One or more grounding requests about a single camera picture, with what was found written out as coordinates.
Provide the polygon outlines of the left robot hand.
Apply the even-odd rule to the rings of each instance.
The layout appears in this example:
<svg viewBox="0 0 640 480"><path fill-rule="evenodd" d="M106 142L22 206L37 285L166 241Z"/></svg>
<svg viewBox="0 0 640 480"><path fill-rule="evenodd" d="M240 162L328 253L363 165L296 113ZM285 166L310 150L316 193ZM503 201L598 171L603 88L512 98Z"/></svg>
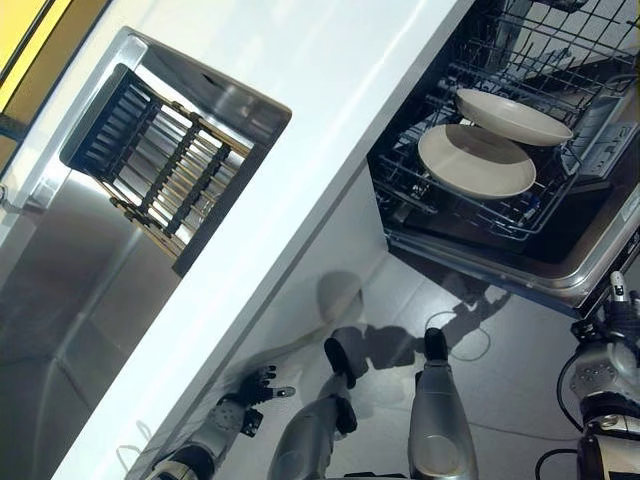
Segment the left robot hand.
<svg viewBox="0 0 640 480"><path fill-rule="evenodd" d="M240 383L238 395L246 406L262 404L276 398L292 397L296 389L292 386L274 387L271 381L276 378L277 367L267 365L247 375Z"/></svg>

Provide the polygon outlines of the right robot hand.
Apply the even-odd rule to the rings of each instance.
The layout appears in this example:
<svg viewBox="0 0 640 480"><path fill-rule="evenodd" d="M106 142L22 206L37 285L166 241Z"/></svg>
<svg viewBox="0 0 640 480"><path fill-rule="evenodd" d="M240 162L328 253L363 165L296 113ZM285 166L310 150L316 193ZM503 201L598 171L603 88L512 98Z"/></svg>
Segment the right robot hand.
<svg viewBox="0 0 640 480"><path fill-rule="evenodd" d="M609 277L611 298L604 304L600 333L606 341L639 346L639 294L630 290L624 275L613 271Z"/></svg>

